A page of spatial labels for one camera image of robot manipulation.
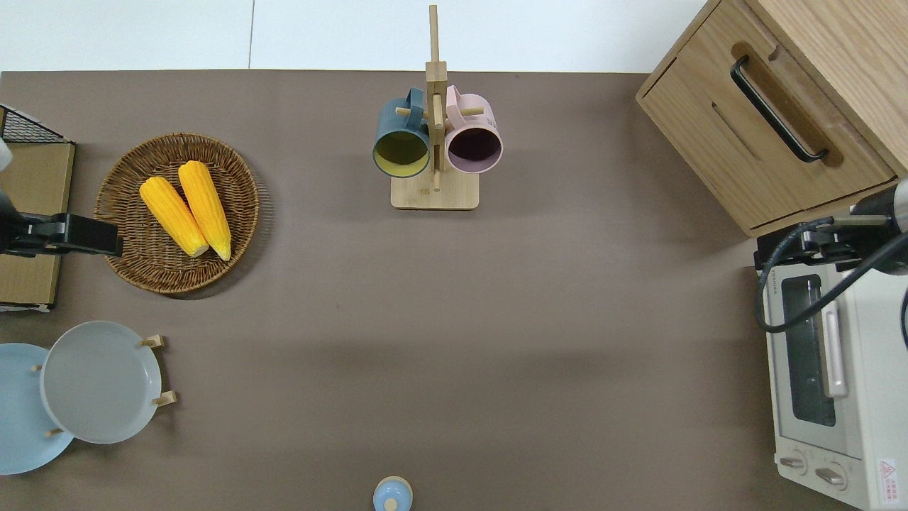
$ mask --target black cable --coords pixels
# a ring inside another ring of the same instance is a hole
[[[831,216],[827,218],[820,218],[812,222],[807,222],[800,224],[791,233],[789,233],[775,248],[772,255],[769,257],[769,261],[766,262],[766,265],[763,268],[763,273],[760,275],[760,285],[756,289],[756,300],[754,301],[754,312],[756,315],[756,322],[760,325],[760,328],[764,329],[770,334],[779,334],[785,330],[795,326],[810,316],[820,312],[823,307],[829,305],[830,302],[835,300],[845,289],[848,289],[854,282],[861,278],[865,273],[869,272],[871,269],[885,261],[893,254],[902,250],[908,246],[908,233],[901,233],[900,235],[889,240],[885,245],[883,245],[879,250],[874,252],[872,255],[864,259],[864,261],[858,265],[850,275],[842,279],[841,282],[833,286],[828,293],[821,296],[819,300],[813,302],[806,309],[792,317],[790,320],[782,323],[781,325],[768,325],[765,319],[765,310],[763,309],[763,290],[766,288],[766,281],[769,279],[769,270],[773,269],[779,259],[782,256],[782,253],[788,248],[789,245],[801,234],[806,231],[816,229],[820,225],[831,225],[834,222]],[[903,311],[904,308],[908,305],[904,302],[902,303]],[[905,335],[904,323],[903,323],[903,335]],[[905,338],[905,344],[908,346],[908,336]]]
[[[908,326],[905,325],[906,313],[908,313],[908,289],[905,289],[905,296],[902,298],[902,309],[899,313],[902,321],[902,340],[905,342],[905,347],[908,348]]]

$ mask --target woven tray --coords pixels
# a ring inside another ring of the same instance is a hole
[[[185,200],[177,169],[204,162],[212,174],[231,232],[231,258],[213,250],[190,258],[158,224],[139,196],[139,186],[162,175]],[[171,295],[200,289],[221,278],[240,260],[259,220],[259,193],[252,171],[232,148],[208,136],[175,133],[149,140],[123,155],[101,184],[94,217],[116,224],[123,256],[107,263],[126,282]]]

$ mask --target wooden base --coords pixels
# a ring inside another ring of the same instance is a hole
[[[434,190],[431,165],[406,179],[391,178],[391,205],[398,209],[469,211],[479,205],[479,175],[447,168]]]

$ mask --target mug handle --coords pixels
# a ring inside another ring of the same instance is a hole
[[[425,97],[426,94],[422,92],[422,89],[410,88],[410,92],[407,94],[407,108],[410,109],[410,114],[407,115],[407,129],[413,131],[419,129],[419,123],[422,122],[422,113],[425,111],[422,106],[425,102]]]
[[[467,123],[463,118],[463,114],[460,112],[459,103],[460,91],[457,90],[456,86],[448,85],[448,101],[445,105],[445,114],[448,115],[448,120],[451,122],[451,125],[454,126],[454,129],[458,129]]]

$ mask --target warning label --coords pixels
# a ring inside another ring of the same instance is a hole
[[[894,459],[881,459],[880,460],[880,483],[882,485],[883,492],[881,493],[881,499],[884,504],[898,504],[899,503],[899,483],[898,483],[898,474],[895,472],[895,460]]]

